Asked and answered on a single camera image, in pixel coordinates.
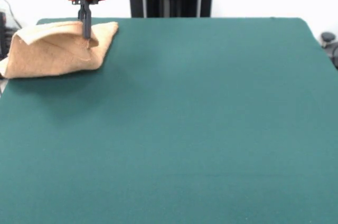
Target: towel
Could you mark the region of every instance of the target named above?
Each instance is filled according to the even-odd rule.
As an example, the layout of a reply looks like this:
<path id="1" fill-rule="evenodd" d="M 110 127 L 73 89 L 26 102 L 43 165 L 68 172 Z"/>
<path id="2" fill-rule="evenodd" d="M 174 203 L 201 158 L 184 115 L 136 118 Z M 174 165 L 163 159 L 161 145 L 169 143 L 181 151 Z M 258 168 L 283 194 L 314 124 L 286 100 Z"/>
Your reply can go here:
<path id="1" fill-rule="evenodd" d="M 25 27 L 13 35 L 8 57 L 0 61 L 0 74 L 13 79 L 96 70 L 117 30 L 116 22 L 96 24 L 86 40 L 78 21 Z"/>

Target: black cable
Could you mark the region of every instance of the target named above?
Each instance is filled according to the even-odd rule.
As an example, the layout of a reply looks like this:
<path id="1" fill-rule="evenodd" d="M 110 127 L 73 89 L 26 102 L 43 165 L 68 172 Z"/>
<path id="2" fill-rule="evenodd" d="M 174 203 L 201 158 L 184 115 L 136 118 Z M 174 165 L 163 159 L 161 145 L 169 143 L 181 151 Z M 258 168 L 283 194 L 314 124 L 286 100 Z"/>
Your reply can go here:
<path id="1" fill-rule="evenodd" d="M 11 16 L 12 16 L 13 20 L 15 21 L 16 25 L 17 25 L 20 29 L 22 29 L 21 24 L 16 20 L 14 14 L 13 14 L 12 7 L 11 7 L 10 3 L 9 3 L 7 0 L 3 0 L 3 1 L 4 1 L 4 2 L 8 5 L 8 7 L 10 8 Z"/>

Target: green table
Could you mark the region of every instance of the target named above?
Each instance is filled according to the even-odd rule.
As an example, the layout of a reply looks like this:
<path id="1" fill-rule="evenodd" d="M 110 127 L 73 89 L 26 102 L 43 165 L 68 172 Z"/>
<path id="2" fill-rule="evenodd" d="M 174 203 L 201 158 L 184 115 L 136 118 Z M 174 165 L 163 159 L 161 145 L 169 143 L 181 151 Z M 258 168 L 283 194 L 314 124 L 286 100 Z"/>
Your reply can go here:
<path id="1" fill-rule="evenodd" d="M 9 82 L 1 224 L 338 223 L 338 75 L 305 22 L 115 20 L 100 70 Z"/>

